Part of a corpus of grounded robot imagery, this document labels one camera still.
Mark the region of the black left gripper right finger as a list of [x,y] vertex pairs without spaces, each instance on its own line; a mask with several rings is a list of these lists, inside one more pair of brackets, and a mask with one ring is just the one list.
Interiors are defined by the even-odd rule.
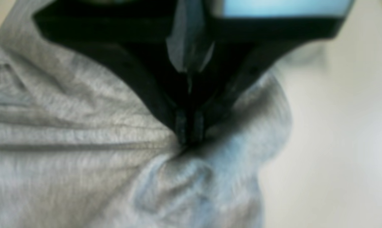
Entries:
[[351,0],[200,0],[193,41],[191,142],[226,117],[278,59],[311,41],[334,38]]

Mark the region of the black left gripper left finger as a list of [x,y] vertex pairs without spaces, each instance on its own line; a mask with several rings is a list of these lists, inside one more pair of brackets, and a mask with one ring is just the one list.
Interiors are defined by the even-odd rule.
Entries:
[[48,41],[116,74],[180,144],[188,144],[186,80],[166,45],[176,6],[176,0],[54,0],[33,20]]

